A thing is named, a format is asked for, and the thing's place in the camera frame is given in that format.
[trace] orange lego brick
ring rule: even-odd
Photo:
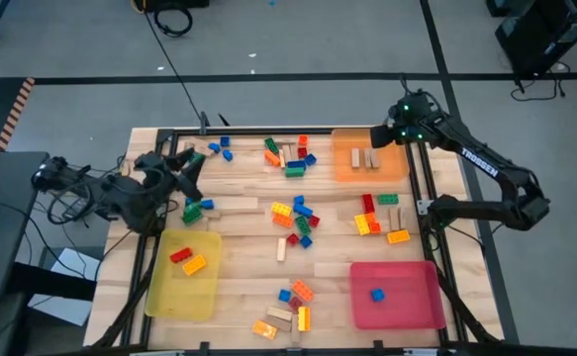
[[[292,218],[282,216],[280,214],[275,214],[272,221],[274,223],[280,224],[284,227],[292,227],[292,222],[293,222]]]
[[[376,215],[373,212],[365,214],[365,219],[367,220],[367,223],[377,223]]]
[[[309,302],[315,296],[314,293],[300,280],[297,280],[295,284],[292,285],[292,290],[301,297],[302,300]]]
[[[266,149],[264,151],[264,157],[266,158],[266,160],[268,161],[268,163],[272,164],[275,167],[279,167],[279,164],[281,163],[281,161],[279,160],[279,157],[277,157],[275,155],[275,153],[269,151],[268,149]]]
[[[369,232],[371,233],[380,233],[380,223],[379,222],[370,222],[369,223]]]
[[[275,326],[268,325],[261,320],[258,320],[252,326],[252,332],[272,340],[277,334],[277,328]]]

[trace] green lego brick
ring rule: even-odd
[[[380,194],[378,196],[378,204],[380,205],[398,204],[398,194]]]
[[[301,231],[301,234],[309,235],[310,232],[312,232],[312,230],[308,226],[308,221],[306,220],[306,217],[296,218],[295,223],[297,223],[297,227],[299,228],[299,231]]]
[[[275,154],[279,154],[279,148],[277,148],[277,145],[272,138],[267,138],[264,140],[264,142],[266,143],[266,148],[268,148],[268,150]]]
[[[286,177],[288,178],[303,177],[305,173],[306,168],[303,167],[296,167],[296,168],[286,167]]]

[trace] blue lego brick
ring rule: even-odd
[[[286,163],[288,168],[306,168],[306,162],[304,161],[290,161]]]
[[[281,290],[279,291],[279,300],[281,302],[290,302],[290,291]]]
[[[310,245],[312,244],[312,238],[310,238],[309,236],[303,236],[301,237],[301,239],[299,240],[299,243],[301,243],[302,246],[304,246],[304,248],[308,248],[310,247]]]
[[[385,292],[380,288],[371,290],[371,299],[374,302],[382,302],[385,300]]]
[[[201,207],[202,209],[206,209],[206,210],[212,210],[212,209],[214,209],[213,200],[212,200],[212,199],[207,199],[206,201],[200,202],[200,207]]]
[[[222,155],[225,156],[225,159],[229,162],[233,160],[233,154],[228,149],[223,150]]]
[[[220,146],[217,143],[209,143],[209,148],[213,149],[214,152],[220,152]]]
[[[304,158],[304,161],[308,165],[313,165],[313,164],[317,163],[317,157],[315,157],[314,154],[310,153],[306,156],[306,158]]]
[[[308,209],[304,206],[302,206],[301,204],[295,204],[294,207],[292,207],[293,212],[302,215],[306,218],[309,218],[312,216],[312,210]]]

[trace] translucent plastic tray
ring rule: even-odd
[[[169,256],[190,247],[193,256],[172,263]],[[149,316],[203,321],[213,315],[218,290],[222,238],[215,232],[167,229],[160,237],[145,313]],[[207,265],[191,276],[182,266],[197,255]]]

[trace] wooden table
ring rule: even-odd
[[[133,164],[139,155],[153,150],[156,133],[157,129],[132,131],[127,164]],[[210,341],[211,348],[218,349],[291,346],[289,332],[279,331],[271,341],[253,334],[251,328],[256,319],[264,317],[267,307],[282,307],[277,300],[279,290],[288,289],[295,279],[303,280],[316,294],[310,303],[312,331],[302,333],[301,347],[371,347],[375,339],[382,339],[386,347],[438,345],[435,330],[365,331],[356,329],[352,321],[347,279],[351,262],[424,260],[409,178],[393,183],[337,183],[331,137],[322,134],[310,135],[310,150],[318,158],[317,165],[308,169],[304,179],[289,180],[279,168],[264,162],[263,139],[266,137],[232,135],[234,160],[227,162],[221,155],[210,158],[200,177],[199,188],[206,198],[214,200],[220,217],[203,218],[192,228],[216,231],[223,238],[214,316],[198,323],[155,318],[149,348],[197,349],[201,341]],[[274,137],[296,141],[295,135]],[[218,141],[214,136],[202,139]],[[468,199],[456,155],[435,149],[430,150],[430,158],[438,194]],[[424,182],[421,167],[418,172],[419,180]],[[421,186],[426,196],[424,184]],[[399,207],[407,212],[411,241],[388,245],[384,235],[357,234],[353,217],[362,213],[360,195],[365,193],[399,195]],[[309,249],[289,247],[286,261],[279,263],[276,261],[277,238],[286,237],[289,230],[272,223],[270,205],[273,202],[289,204],[300,194],[305,195],[307,206],[321,222],[314,229],[314,243]],[[182,196],[172,198],[180,200]],[[170,214],[167,227],[183,228],[180,215],[180,212]],[[387,209],[376,204],[376,215],[383,231],[389,231]],[[476,235],[471,221],[457,221],[453,226]],[[106,249],[125,233],[122,222],[113,222]],[[502,337],[479,245],[450,229],[446,236],[462,300],[492,334]],[[102,335],[127,300],[137,238],[131,234],[103,262],[84,345]],[[151,242],[145,254],[145,267],[152,248]],[[442,300],[449,337],[454,340],[453,318],[443,294]],[[133,343],[139,342],[143,305],[142,302],[135,314]]]

